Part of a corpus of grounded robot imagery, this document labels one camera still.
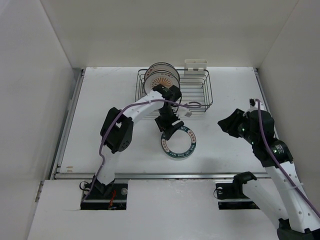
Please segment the green rimmed lettered plate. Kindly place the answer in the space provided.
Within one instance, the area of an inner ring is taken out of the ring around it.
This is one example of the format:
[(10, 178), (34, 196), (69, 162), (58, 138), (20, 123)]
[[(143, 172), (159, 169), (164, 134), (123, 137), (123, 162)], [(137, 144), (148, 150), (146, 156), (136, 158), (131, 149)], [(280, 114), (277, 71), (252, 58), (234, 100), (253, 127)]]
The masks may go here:
[(163, 133), (160, 146), (167, 157), (174, 161), (182, 161), (189, 158), (196, 150), (197, 138), (189, 127), (182, 126), (169, 140), (166, 140)]

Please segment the orange sunburst plate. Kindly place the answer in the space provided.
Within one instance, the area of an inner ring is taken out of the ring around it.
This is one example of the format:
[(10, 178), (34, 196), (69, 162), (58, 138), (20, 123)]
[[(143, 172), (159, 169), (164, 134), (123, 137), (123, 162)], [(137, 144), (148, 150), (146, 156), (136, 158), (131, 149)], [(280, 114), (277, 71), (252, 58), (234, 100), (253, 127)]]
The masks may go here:
[(152, 64), (146, 71), (145, 75), (149, 76), (155, 71), (168, 71), (171, 74), (176, 74), (177, 70), (169, 63), (167, 62), (156, 62)]
[(180, 88), (180, 81), (167, 70), (156, 70), (144, 75), (143, 91), (145, 94), (148, 94), (157, 85), (162, 85), (168, 89), (172, 86)]

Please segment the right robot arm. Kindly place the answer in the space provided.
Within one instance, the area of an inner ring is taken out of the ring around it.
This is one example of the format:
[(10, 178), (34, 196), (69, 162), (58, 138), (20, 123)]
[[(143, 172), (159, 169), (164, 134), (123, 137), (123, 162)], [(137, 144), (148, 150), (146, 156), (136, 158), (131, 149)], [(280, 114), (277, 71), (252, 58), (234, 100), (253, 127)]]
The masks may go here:
[(233, 177), (232, 194), (252, 200), (271, 221), (278, 239), (318, 240), (320, 218), (309, 204), (288, 146), (275, 136), (275, 121), (270, 113), (236, 109), (217, 124), (223, 132), (251, 145), (254, 156), (272, 179), (281, 200), (275, 200), (249, 171)]

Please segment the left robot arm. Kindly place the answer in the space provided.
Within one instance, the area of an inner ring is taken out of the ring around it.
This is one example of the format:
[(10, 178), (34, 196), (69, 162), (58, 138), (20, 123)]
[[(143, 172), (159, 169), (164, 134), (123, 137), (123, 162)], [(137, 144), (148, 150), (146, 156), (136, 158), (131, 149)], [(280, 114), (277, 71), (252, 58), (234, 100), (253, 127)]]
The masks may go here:
[(184, 125), (172, 109), (172, 105), (176, 105), (181, 96), (179, 87), (173, 85), (167, 88), (159, 84), (140, 100), (123, 109), (113, 107), (108, 111), (100, 130), (101, 143), (98, 154), (102, 161), (92, 178), (90, 192), (94, 190), (103, 199), (111, 195), (119, 153), (131, 144), (134, 125), (144, 117), (154, 111), (159, 112), (155, 122), (166, 140)]

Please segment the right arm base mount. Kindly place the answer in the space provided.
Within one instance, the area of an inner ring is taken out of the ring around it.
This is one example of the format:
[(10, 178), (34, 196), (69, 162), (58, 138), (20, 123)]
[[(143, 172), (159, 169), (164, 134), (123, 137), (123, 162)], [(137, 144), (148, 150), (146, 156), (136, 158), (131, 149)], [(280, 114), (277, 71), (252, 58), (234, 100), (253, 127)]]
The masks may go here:
[(245, 195), (234, 190), (232, 182), (216, 181), (213, 196), (219, 210), (259, 210), (259, 207)]

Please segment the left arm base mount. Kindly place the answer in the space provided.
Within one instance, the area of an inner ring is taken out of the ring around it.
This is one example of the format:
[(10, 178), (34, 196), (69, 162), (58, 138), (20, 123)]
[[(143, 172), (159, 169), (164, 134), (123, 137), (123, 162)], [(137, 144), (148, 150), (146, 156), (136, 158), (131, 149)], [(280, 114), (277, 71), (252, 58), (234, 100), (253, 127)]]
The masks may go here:
[(114, 183), (107, 194), (101, 194), (94, 187), (90, 192), (91, 183), (82, 181), (79, 188), (82, 191), (80, 201), (81, 210), (106, 210), (106, 211), (122, 211), (127, 209), (128, 182)]

